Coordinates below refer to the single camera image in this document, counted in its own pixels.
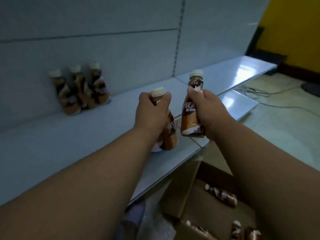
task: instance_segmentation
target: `forearm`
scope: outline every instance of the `forearm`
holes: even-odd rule
[[[233,120],[218,129],[216,143],[242,191],[278,236],[298,239],[316,233],[317,170]]]
[[[111,238],[153,142],[132,129],[2,206],[0,238]]]

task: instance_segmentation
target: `bottle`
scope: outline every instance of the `bottle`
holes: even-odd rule
[[[152,103],[156,106],[165,94],[163,87],[154,88],[151,91]],[[166,127],[163,129],[162,133],[158,137],[157,143],[152,152],[158,152],[161,150],[172,150],[178,145],[178,133],[177,133],[178,123],[175,121],[170,110],[168,110],[168,116],[166,121]]]
[[[53,79],[63,111],[67,115],[76,115],[80,113],[81,106],[78,102],[77,96],[70,90],[66,79],[61,75],[61,70],[57,69],[49,71],[49,76]]]
[[[190,226],[193,230],[201,234],[202,236],[205,236],[206,238],[209,238],[212,240],[217,240],[217,238],[214,237],[207,229],[202,228],[200,226],[193,225],[189,220],[186,222],[186,224]]]
[[[214,195],[219,201],[228,206],[234,208],[237,206],[237,196],[233,193],[230,193],[224,189],[210,187],[209,184],[205,185],[204,190],[208,191],[210,194]]]
[[[241,240],[241,223],[237,220],[232,224],[230,240]]]
[[[261,232],[251,226],[247,226],[244,230],[244,240],[261,240]]]
[[[92,76],[93,90],[95,92],[98,104],[108,104],[111,101],[110,93],[107,89],[106,82],[103,79],[100,64],[98,62],[89,63]]]
[[[94,109],[97,106],[94,99],[94,92],[89,87],[84,74],[81,72],[81,66],[71,66],[70,72],[77,89],[77,95],[80,99],[82,109]]]
[[[202,92],[203,72],[193,70],[190,74],[189,86],[194,90]],[[182,107],[181,135],[189,137],[204,137],[206,135],[204,126],[201,125],[197,108],[192,99],[186,96]]]

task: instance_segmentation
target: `cable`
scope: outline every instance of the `cable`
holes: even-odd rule
[[[251,98],[251,99],[258,99],[259,97],[265,97],[265,98],[269,98],[271,95],[274,95],[274,94],[279,94],[279,93],[283,93],[283,92],[286,92],[286,91],[289,91],[289,90],[293,90],[293,89],[297,89],[297,88],[300,88],[300,86],[298,87],[292,87],[292,88],[287,88],[287,89],[284,89],[282,91],[279,91],[279,92],[266,92],[264,90],[261,90],[261,89],[257,89],[257,88],[251,88],[251,87],[246,87],[246,89],[241,89],[241,88],[237,88],[235,90],[238,90],[240,91],[242,94],[246,95],[247,97]],[[251,97],[248,95],[248,93],[252,93],[254,95],[256,95],[256,97]],[[307,111],[311,114],[313,114],[314,116],[317,116],[318,118],[320,118],[320,115],[309,110],[309,109],[306,109],[306,108],[303,108],[303,107],[299,107],[299,106],[277,106],[277,105],[272,105],[272,104],[265,104],[265,103],[262,103],[260,101],[257,101],[259,104],[262,104],[262,105],[265,105],[265,106],[269,106],[269,107],[273,107],[273,108],[280,108],[280,109],[302,109],[304,111]]]

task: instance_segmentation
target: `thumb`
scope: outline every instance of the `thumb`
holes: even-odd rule
[[[197,107],[198,107],[198,105],[201,104],[201,102],[205,98],[202,92],[198,92],[198,91],[194,90],[193,87],[191,87],[191,86],[188,87],[186,92]]]
[[[171,102],[171,93],[166,92],[161,98],[160,102],[157,104],[161,110],[167,111],[169,109],[169,104]]]

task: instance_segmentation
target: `person's right arm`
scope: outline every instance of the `person's right arm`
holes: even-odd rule
[[[222,152],[240,189],[279,239],[316,239],[320,172],[238,123],[212,92],[188,88],[206,136]]]

